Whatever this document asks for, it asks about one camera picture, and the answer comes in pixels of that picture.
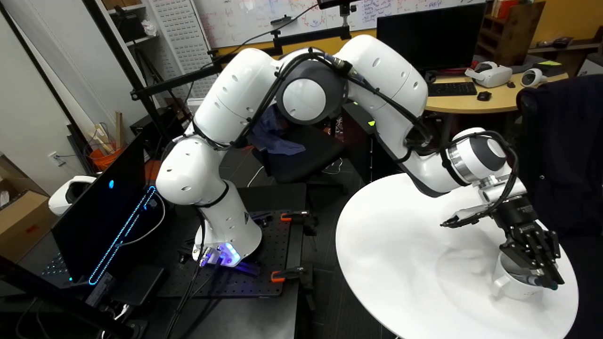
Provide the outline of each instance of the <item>computer monitor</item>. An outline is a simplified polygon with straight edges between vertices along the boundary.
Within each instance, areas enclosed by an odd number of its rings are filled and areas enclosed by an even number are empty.
[[[94,285],[131,231],[145,197],[143,140],[137,138],[54,225],[52,236],[75,283]]]
[[[376,39],[405,57],[420,74],[467,69],[486,5],[403,14],[376,20]]]

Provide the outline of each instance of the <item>laptop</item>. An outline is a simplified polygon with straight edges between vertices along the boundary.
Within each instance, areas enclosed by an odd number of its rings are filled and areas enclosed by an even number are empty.
[[[152,197],[135,138],[16,265],[58,289],[96,287]],[[0,285],[0,297],[15,295],[22,293]]]

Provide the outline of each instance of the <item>white round table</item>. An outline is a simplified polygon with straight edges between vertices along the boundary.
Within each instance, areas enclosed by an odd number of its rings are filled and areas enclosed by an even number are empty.
[[[420,195],[405,176],[363,187],[337,223],[337,259],[359,304],[403,339],[561,339],[578,308],[572,268],[535,300],[491,298],[504,242],[491,219],[450,231],[439,225],[474,206],[476,189],[440,199]]]

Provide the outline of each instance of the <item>robotic hand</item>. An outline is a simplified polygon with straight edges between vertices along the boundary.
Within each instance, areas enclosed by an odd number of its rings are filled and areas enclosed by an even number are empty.
[[[344,101],[358,103],[376,123],[384,150],[420,193],[440,197],[463,185],[478,187],[484,204],[455,214],[442,227],[493,217],[506,236],[501,251],[527,272],[523,281],[548,289],[563,283],[555,272],[555,236],[529,210],[516,170],[506,167],[504,152],[510,150],[504,142],[471,129],[440,153],[423,155],[429,133],[418,118],[427,99],[425,82],[405,59],[369,37],[352,39],[335,55],[303,50],[282,61],[244,50],[224,69],[156,180],[167,202],[195,206],[205,216],[207,231],[199,229],[194,248],[201,265],[237,266],[261,242],[235,187],[218,178],[218,165],[273,99],[297,125],[337,118]],[[418,142],[408,138],[412,129],[420,135]]]

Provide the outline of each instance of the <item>whiteboard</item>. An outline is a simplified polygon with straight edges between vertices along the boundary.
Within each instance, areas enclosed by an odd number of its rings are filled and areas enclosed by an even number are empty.
[[[209,37],[211,48],[239,46],[250,37],[271,31],[269,22],[284,16],[295,18],[316,0],[194,0],[199,12],[201,25]],[[348,18],[352,31],[376,27],[376,18],[427,12],[439,8],[454,8],[480,5],[484,0],[358,0],[356,12]],[[324,29],[341,27],[339,8],[310,10],[297,23],[282,29],[280,37],[305,35]],[[263,37],[254,42],[269,42],[273,37]]]

